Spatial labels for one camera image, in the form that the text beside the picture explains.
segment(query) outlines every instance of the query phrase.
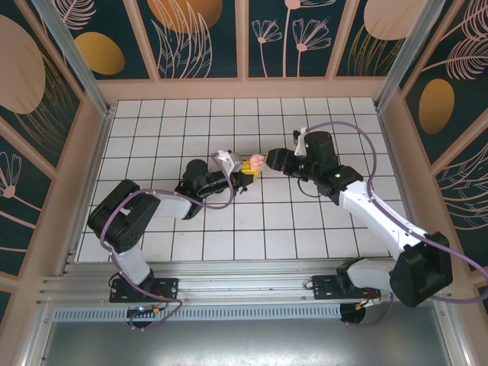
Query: pink object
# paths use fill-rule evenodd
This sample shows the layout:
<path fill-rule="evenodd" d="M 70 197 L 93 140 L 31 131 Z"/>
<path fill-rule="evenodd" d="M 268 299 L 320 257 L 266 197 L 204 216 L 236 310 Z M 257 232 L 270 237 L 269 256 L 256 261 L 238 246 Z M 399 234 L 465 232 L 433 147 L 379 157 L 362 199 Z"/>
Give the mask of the pink object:
<path fill-rule="evenodd" d="M 256 170 L 262 170 L 266 165 L 265 157 L 259 154 L 251 156 L 249 162 L 251 163 L 251 169 L 256 169 Z"/>

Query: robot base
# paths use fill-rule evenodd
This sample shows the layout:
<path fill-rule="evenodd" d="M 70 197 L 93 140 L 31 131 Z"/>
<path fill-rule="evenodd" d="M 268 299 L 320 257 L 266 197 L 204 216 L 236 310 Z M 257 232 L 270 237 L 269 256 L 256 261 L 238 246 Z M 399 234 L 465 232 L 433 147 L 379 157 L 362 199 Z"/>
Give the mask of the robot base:
<path fill-rule="evenodd" d="M 178 296 L 177 278 L 154 278 L 151 294 L 176 299 Z M 124 279 L 112 281 L 112 288 L 108 300 L 111 303 L 156 303 L 158 300 L 134 290 Z"/>
<path fill-rule="evenodd" d="M 350 287 L 347 293 L 337 284 L 337 276 L 313 276 L 312 277 L 313 297 L 315 300 L 343 300 L 343 299 L 364 299 L 371 296 L 364 288 Z M 378 297 L 379 290 L 371 288 L 371 292 Z"/>

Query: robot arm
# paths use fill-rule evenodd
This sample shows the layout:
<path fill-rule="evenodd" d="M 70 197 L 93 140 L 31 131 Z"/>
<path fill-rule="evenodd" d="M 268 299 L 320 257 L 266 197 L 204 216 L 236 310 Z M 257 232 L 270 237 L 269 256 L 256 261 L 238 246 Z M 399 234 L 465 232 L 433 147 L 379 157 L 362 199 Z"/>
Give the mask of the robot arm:
<path fill-rule="evenodd" d="M 217 154 L 223 169 L 233 184 L 234 195 L 239 189 L 253 183 L 259 171 L 253 170 L 250 163 L 242 161 L 233 152 L 220 150 Z M 110 225 L 105 241 L 112 247 L 112 256 L 116 257 L 122 271 L 137 286 L 151 292 L 154 274 L 147 265 L 140 247 L 137 245 L 153 217 L 171 217 L 190 220 L 201 210 L 195 203 L 203 202 L 214 193 L 221 193 L 229 187 L 223 172 L 209 172 L 203 160 L 191 160 L 183 174 L 182 180 L 175 188 L 179 195 L 169 196 L 151 191 L 136 196 L 124 206 Z M 88 226 L 100 237 L 108 218 L 117 206 L 140 187 L 130 180 L 122 181 L 90 214 Z"/>
<path fill-rule="evenodd" d="M 339 164 L 329 133 L 294 131 L 297 148 L 274 149 L 266 163 L 271 169 L 304 181 L 311 180 L 320 194 L 329 197 L 363 222 L 387 247 L 393 261 L 356 258 L 337 269 L 337 283 L 347 294 L 352 288 L 372 287 L 392 291 L 407 306 L 415 307 L 452 282 L 451 259 L 409 233 L 448 246 L 440 233 L 425 230 L 402 218 L 374 192 L 372 198 L 409 228 L 403 230 L 373 204 L 367 184 L 353 168 Z"/>

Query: flower illustration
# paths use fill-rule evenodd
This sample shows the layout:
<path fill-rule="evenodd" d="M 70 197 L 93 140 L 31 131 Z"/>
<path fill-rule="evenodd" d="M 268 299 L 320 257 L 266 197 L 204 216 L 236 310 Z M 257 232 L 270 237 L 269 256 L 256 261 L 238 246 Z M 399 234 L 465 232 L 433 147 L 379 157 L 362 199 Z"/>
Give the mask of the flower illustration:
<path fill-rule="evenodd" d="M 24 201 L 23 199 L 19 198 L 15 195 L 16 186 L 18 183 L 19 176 L 21 174 L 21 167 L 22 167 L 22 159 L 20 156 L 12 154 L 11 159 L 8 159 L 7 153 L 2 151 L 0 152 L 0 198 L 14 198 L 15 200 L 25 204 L 26 206 L 33 208 L 35 210 L 40 211 L 39 207 L 34 206 L 33 204 L 29 204 L 28 202 Z M 32 223 L 28 223 L 18 217 L 14 217 L 9 213 L 0 210 L 0 216 L 15 223 L 19 223 L 26 227 L 30 227 L 31 229 L 35 229 L 35 225 Z"/>
<path fill-rule="evenodd" d="M 22 159 L 12 154 L 9 162 L 7 154 L 0 152 L 0 197 L 12 198 L 15 196 L 15 186 L 21 174 Z"/>
<path fill-rule="evenodd" d="M 283 77 L 287 77 L 287 42 L 288 42 L 288 25 L 290 23 L 290 14 L 292 10 L 300 8 L 318 8 L 321 6 L 332 5 L 336 0 L 284 0 L 287 6 L 287 18 L 284 22 L 284 42 L 283 42 Z"/>
<path fill-rule="evenodd" d="M 336 0 L 284 0 L 287 8 L 291 10 L 299 8 L 318 8 L 319 6 L 327 6 L 335 3 Z"/>
<path fill-rule="evenodd" d="M 298 50 L 297 76 L 300 76 L 300 60 L 302 52 L 311 50 L 320 50 L 329 47 L 331 44 L 330 37 L 327 37 L 329 28 L 327 21 L 309 21 L 303 29 L 303 19 L 293 22 L 293 35 Z"/>
<path fill-rule="evenodd" d="M 266 72 L 266 65 L 265 65 L 265 55 L 262 50 L 262 45 L 268 42 L 275 42 L 276 40 L 280 40 L 283 38 L 283 34 L 279 31 L 280 28 L 276 24 L 276 20 L 274 21 L 253 21 L 252 22 L 252 29 L 254 30 L 254 34 L 259 42 L 259 48 L 261 49 L 261 62 L 262 62 L 262 69 L 265 72 L 265 78 L 268 77 L 268 73 Z"/>

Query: dark teal wallpaper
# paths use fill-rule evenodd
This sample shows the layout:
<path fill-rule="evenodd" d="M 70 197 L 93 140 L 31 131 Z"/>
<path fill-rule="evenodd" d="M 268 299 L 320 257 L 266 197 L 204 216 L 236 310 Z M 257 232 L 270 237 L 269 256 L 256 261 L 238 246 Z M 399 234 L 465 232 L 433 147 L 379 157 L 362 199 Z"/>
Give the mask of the dark teal wallpaper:
<path fill-rule="evenodd" d="M 325 76 L 344 5 L 250 0 L 249 77 Z"/>
<path fill-rule="evenodd" d="M 429 31 L 429 34 L 427 35 L 427 38 L 425 39 L 422 47 L 420 47 L 419 52 L 416 55 L 416 58 L 412 61 L 412 64 L 410 67 L 407 69 L 405 72 L 405 75 L 400 82 L 400 87 L 403 88 L 403 86 L 406 84 L 406 82 L 409 80 L 410 75 L 412 75 L 413 69 L 417 66 L 417 61 L 419 61 L 420 56 L 425 52 L 425 48 L 429 45 L 430 41 L 432 40 L 432 36 L 434 36 L 435 32 L 439 28 L 439 25 L 441 25 L 442 21 L 444 20 L 445 14 L 448 12 L 449 8 L 452 5 L 453 0 L 446 0 L 444 3 L 444 6 L 442 7 L 441 14 L 438 16 L 437 20 L 435 21 L 434 25 L 432 26 L 431 30 Z"/>
<path fill-rule="evenodd" d="M 488 108 L 488 4 L 466 0 L 406 103 L 430 162 Z"/>
<path fill-rule="evenodd" d="M 53 4 L 96 79 L 149 78 L 122 0 L 53 0 Z"/>
<path fill-rule="evenodd" d="M 17 276 L 51 180 L 0 136 L 0 271 Z"/>
<path fill-rule="evenodd" d="M 79 99 L 13 2 L 0 5 L 0 117 L 57 166 Z"/>
<path fill-rule="evenodd" d="M 361 0 L 337 76 L 386 76 L 422 5 L 413 0 Z"/>
<path fill-rule="evenodd" d="M 0 325 L 2 324 L 2 319 L 7 311 L 8 301 L 10 300 L 10 294 L 8 292 L 0 291 Z"/>
<path fill-rule="evenodd" d="M 237 77 L 234 0 L 137 0 L 162 79 Z"/>
<path fill-rule="evenodd" d="M 488 130 L 437 175 L 464 254 L 488 265 Z"/>

